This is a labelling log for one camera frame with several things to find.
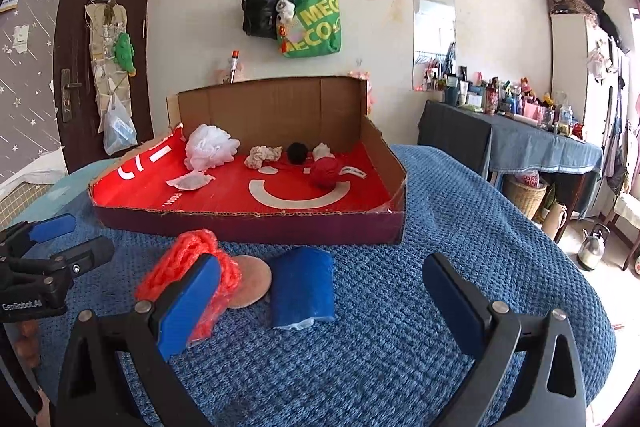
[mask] red yarn ball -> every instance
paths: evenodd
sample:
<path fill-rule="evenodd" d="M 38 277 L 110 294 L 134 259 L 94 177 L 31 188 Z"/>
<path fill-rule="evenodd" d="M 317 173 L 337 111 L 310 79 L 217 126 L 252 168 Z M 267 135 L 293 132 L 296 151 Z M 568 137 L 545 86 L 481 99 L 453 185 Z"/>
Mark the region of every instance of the red yarn ball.
<path fill-rule="evenodd" d="M 311 183 L 316 187 L 333 190 L 340 177 L 342 166 L 336 158 L 325 156 L 314 162 L 309 172 Z"/>

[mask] door handle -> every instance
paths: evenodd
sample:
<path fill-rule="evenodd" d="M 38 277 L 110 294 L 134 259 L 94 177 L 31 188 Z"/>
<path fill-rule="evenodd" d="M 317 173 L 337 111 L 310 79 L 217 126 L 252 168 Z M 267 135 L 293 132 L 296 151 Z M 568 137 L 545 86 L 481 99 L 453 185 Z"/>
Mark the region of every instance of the door handle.
<path fill-rule="evenodd" d="M 78 82 L 71 82 L 71 70 L 60 72 L 60 93 L 62 94 L 62 121 L 67 123 L 73 118 L 71 112 L 71 89 L 82 87 Z"/>

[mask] kettle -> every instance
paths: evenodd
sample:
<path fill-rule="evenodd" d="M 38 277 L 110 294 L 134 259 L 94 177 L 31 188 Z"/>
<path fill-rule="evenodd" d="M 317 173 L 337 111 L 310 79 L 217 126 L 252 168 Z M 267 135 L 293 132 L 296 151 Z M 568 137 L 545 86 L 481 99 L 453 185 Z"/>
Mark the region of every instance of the kettle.
<path fill-rule="evenodd" d="M 580 250 L 578 250 L 578 263 L 585 270 L 591 271 L 595 269 L 604 255 L 609 229 L 600 223 L 596 223 L 593 226 L 593 230 L 591 230 L 591 235 L 587 235 L 586 230 L 582 231 L 584 233 L 584 242 Z"/>

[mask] wall mirror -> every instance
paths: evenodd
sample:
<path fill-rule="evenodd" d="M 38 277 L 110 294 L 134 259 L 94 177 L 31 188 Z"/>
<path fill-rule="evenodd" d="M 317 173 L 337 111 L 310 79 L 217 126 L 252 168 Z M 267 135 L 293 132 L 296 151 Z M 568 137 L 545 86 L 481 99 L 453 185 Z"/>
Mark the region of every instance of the wall mirror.
<path fill-rule="evenodd" d="M 414 90 L 446 73 L 456 73 L 455 1 L 414 0 Z"/>

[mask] bed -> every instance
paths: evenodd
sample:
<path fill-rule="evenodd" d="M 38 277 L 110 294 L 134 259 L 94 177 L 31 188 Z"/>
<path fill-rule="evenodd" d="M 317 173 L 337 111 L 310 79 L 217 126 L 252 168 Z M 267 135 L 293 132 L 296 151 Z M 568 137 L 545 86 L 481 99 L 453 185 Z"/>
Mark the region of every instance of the bed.
<path fill-rule="evenodd" d="M 270 329 L 268 299 L 228 310 L 212 337 L 170 363 L 217 426 L 429 425 L 471 366 L 422 285 L 422 261 L 443 253 L 490 299 L 520 313 L 568 313 L 580 352 L 588 403 L 604 384 L 616 344 L 609 319 L 577 267 L 480 176 L 429 147 L 395 146 L 408 172 L 407 218 L 400 245 L 326 247 L 334 256 L 337 320 L 303 331 Z M 113 260 L 76 280 L 69 311 L 41 321 L 38 380 L 56 401 L 66 341 L 76 316 L 128 311 L 133 289 L 172 238 L 101 227 L 86 193 L 62 209 L 74 233 L 38 245 L 30 257 L 98 234 Z M 264 259 L 277 245 L 223 243 L 231 254 Z M 158 417 L 130 361 L 124 367 L 145 420 Z M 488 419 L 496 421 L 514 384 L 511 368 Z"/>

